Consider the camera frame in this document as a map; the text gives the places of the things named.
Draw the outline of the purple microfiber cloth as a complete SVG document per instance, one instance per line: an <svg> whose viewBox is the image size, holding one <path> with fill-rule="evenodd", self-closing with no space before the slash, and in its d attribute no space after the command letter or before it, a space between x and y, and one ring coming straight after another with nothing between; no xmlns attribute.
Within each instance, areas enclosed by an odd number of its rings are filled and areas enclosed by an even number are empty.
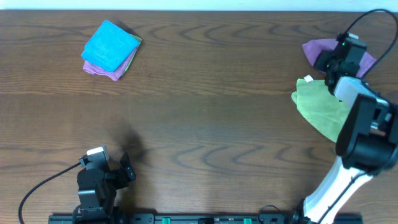
<svg viewBox="0 0 398 224"><path fill-rule="evenodd" d="M314 39L303 44L302 48L310 65L314 66L316 59L323 50L333 50L337 44L338 41L335 39ZM360 68L356 76L361 78L375 62L376 59L366 52L359 63Z"/></svg>

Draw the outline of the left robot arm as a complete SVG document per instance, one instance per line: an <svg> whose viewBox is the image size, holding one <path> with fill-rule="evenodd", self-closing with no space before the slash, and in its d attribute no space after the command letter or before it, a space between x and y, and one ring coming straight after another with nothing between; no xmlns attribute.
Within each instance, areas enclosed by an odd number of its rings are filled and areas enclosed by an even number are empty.
<svg viewBox="0 0 398 224"><path fill-rule="evenodd" d="M117 223L114 208L117 190L136 179L128 153L119 160L119 167L109 168L107 153L88 153L80 159L84 169L77 175L79 206L72 213L73 223Z"/></svg>

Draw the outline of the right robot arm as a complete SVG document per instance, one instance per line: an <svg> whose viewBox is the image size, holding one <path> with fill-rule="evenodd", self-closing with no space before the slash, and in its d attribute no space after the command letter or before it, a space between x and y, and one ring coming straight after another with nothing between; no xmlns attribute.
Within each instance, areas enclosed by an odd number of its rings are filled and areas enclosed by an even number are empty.
<svg viewBox="0 0 398 224"><path fill-rule="evenodd" d="M355 191L397 163L397 105L356 77L363 55L323 50L314 63L326 73L330 93L350 112L336 141L332 168L299 203L290 223L334 223Z"/></svg>

